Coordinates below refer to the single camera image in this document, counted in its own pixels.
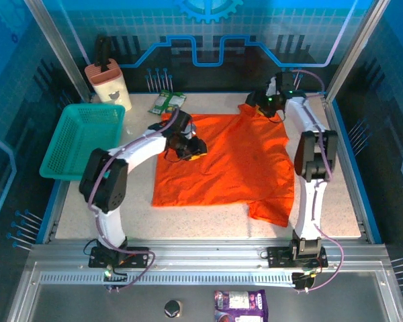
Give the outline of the orange t-shirt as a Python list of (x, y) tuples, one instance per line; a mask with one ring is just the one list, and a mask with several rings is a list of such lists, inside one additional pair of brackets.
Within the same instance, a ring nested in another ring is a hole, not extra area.
[(247, 104), (237, 114), (195, 114), (208, 152), (180, 161), (163, 152), (156, 163), (152, 206), (245, 203), (249, 217), (287, 227), (294, 203), (294, 165), (284, 119)]

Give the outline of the green snack packet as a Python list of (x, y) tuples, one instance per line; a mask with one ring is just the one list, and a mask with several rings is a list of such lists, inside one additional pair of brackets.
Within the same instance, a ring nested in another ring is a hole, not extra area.
[(148, 112), (155, 115), (172, 113), (176, 107), (181, 108), (185, 100), (186, 96), (183, 93), (172, 93), (168, 90), (162, 90)]

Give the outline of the cream knife block pink lid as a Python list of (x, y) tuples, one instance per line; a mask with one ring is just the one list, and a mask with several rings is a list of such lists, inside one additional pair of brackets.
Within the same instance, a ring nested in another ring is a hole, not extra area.
[(101, 65), (90, 64), (85, 67), (85, 74), (99, 100), (102, 103), (121, 105), (126, 111), (131, 110), (130, 96), (120, 66), (109, 58), (105, 67), (104, 71)]

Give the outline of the teal plastic basket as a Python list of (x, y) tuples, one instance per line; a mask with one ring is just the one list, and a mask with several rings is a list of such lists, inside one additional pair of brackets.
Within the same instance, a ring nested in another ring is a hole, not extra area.
[(41, 163), (44, 178), (79, 181), (92, 151), (118, 146), (125, 108), (105, 103), (66, 106)]

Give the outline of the black round knob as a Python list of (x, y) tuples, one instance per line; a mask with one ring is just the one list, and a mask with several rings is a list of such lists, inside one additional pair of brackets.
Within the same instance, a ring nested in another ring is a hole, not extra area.
[(180, 301), (172, 299), (165, 303), (164, 313), (168, 318), (179, 318), (182, 314), (182, 304)]

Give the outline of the purple snack packet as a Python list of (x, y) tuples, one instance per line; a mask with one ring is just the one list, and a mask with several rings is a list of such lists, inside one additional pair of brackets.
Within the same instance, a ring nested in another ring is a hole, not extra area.
[(264, 290), (214, 293), (215, 322), (268, 322), (269, 309)]

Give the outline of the aluminium base frame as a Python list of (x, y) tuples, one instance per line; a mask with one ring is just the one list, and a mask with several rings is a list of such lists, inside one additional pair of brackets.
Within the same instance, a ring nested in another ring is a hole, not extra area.
[[(265, 240), (153, 240), (148, 272), (289, 272), (269, 268)], [(329, 267), (316, 289), (254, 285), (133, 285), (117, 292), (105, 285), (41, 284), (43, 272), (101, 272), (90, 269), (82, 244), (33, 247), (5, 322), (214, 322), (216, 290), (263, 289), (269, 322), (403, 322), (403, 294), (383, 245), (344, 240), (325, 243)], [(182, 304), (168, 318), (165, 303)]]

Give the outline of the aluminium corner post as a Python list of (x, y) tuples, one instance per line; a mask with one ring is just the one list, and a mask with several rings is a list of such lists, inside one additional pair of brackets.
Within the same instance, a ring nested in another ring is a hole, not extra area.
[(50, 44), (50, 47), (61, 63), (61, 66), (64, 68), (64, 71), (78, 92), (81, 100), (84, 102), (89, 102), (91, 98), (89, 87), (80, 73), (77, 64), (73, 60), (73, 57), (71, 56), (71, 53), (66, 46), (58, 28), (43, 4), (43, 1), (24, 0), (24, 3), (27, 5), (28, 9), (36, 20), (36, 23)]
[(346, 81), (358, 57), (366, 47), (374, 29), (378, 25), (390, 0), (373, 0), (372, 4), (361, 22), (349, 49), (342, 59), (326, 91), (325, 101), (332, 103), (339, 90)]

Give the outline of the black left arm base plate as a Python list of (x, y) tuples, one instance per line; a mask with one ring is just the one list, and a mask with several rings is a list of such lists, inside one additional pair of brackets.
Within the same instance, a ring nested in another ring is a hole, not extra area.
[(128, 248), (131, 254), (117, 252), (102, 245), (91, 248), (88, 267), (90, 268), (146, 268), (148, 265), (148, 254), (135, 254), (134, 251), (144, 251), (148, 248)]

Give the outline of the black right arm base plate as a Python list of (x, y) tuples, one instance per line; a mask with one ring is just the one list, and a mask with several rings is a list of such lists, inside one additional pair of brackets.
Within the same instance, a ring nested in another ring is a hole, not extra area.
[(267, 261), (269, 268), (328, 268), (328, 259), (324, 247), (320, 249), (318, 258), (292, 259), (292, 253), (288, 247), (268, 247)]

